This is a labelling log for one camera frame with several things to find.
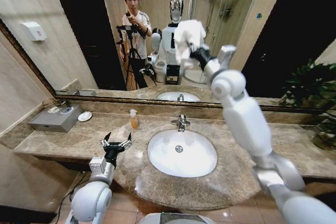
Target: humanoid robot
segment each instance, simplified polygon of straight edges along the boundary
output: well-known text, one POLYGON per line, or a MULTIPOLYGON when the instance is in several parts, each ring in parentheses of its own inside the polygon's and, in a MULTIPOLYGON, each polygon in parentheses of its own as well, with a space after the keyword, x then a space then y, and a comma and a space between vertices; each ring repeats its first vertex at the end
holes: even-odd
POLYGON ((162 30, 153 29, 152 48, 154 53, 150 56, 152 64, 155 64, 158 53, 164 54, 166 65, 163 68, 164 83, 179 85, 182 81, 183 69, 176 63, 174 32, 183 14, 184 0, 170 0, 170 18, 172 22, 162 30))
MULTIPOLYGON (((184 61, 192 59, 199 63, 208 76, 213 96, 224 108, 223 116, 236 143, 247 151, 255 163, 252 172, 261 189, 275 199, 281 214, 289 224, 336 223, 336 213, 331 208, 300 192, 305 183, 295 165, 273 151, 270 128, 258 103, 245 90, 245 77, 237 70, 228 69, 236 50, 235 46, 223 46, 218 56, 212 57, 207 46, 202 45, 200 41, 194 43, 195 40, 183 36, 190 27, 190 22, 194 21, 180 22, 175 30, 175 45, 185 48, 184 61)), ((176 57, 178 64, 184 65, 183 60, 176 57)), ((111 199, 108 186, 113 179, 117 154, 131 144, 130 139, 123 143, 107 143, 107 139, 108 136, 102 140, 107 154, 105 158, 93 158, 90 162, 91 182, 75 194, 67 224, 77 223, 77 220, 102 223, 111 199)), ((215 222, 201 215, 171 213, 149 214, 140 221, 140 224, 161 223, 215 222)))

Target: dark door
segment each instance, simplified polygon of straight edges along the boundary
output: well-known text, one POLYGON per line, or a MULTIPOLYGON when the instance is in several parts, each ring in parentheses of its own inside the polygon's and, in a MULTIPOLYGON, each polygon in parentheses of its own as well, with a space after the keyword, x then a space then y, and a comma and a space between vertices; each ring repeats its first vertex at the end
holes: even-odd
POLYGON ((104 0, 60 0, 99 89, 126 90, 104 0))
POLYGON ((252 97, 281 98, 284 81, 336 37, 334 0, 277 0, 243 68, 252 97))

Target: white towel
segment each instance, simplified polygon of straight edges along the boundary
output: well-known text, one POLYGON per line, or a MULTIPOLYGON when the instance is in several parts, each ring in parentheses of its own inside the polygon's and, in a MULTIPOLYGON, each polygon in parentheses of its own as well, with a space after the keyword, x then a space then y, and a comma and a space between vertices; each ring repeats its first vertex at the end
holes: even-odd
POLYGON ((174 32, 175 57, 178 65, 185 69, 194 68, 198 61, 190 59, 190 45, 199 48, 206 33, 198 20, 181 21, 174 32))

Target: man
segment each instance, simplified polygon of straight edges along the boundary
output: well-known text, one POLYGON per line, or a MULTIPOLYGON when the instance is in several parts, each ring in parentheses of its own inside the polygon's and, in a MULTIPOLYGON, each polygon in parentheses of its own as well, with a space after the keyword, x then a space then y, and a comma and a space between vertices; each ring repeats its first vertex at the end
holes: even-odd
MULTIPOLYGON (((130 16, 126 14, 122 17, 122 24, 130 26, 131 24, 137 25, 147 36, 152 35, 152 27, 149 21, 148 15, 138 10, 138 0, 125 0, 130 16)), ((127 41, 126 52, 130 50, 131 44, 127 38, 126 31, 122 31, 123 40, 127 41)), ((144 68, 147 58, 146 41, 139 33, 133 34, 132 39, 133 48, 135 48, 139 56, 135 53, 135 58, 131 56, 131 66, 134 74, 135 81, 138 83, 139 88, 146 88, 147 84, 143 78, 143 75, 139 72, 144 68)))

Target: white sink basin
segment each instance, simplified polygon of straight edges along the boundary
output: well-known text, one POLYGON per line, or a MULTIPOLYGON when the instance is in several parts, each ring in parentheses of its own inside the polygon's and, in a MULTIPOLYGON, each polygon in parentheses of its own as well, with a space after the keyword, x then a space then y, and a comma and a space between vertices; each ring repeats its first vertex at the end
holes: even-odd
POLYGON ((177 101, 177 98, 182 94, 184 96, 185 102, 199 102, 200 99, 195 96, 194 94, 188 93, 188 92, 178 92, 178 91, 169 91, 169 92, 163 92, 162 94, 159 94, 157 96, 157 99, 159 100, 165 100, 165 101, 177 101))
POLYGON ((209 174, 217 163, 212 143, 192 131, 162 131, 148 145, 151 163, 163 173, 193 178, 209 174))

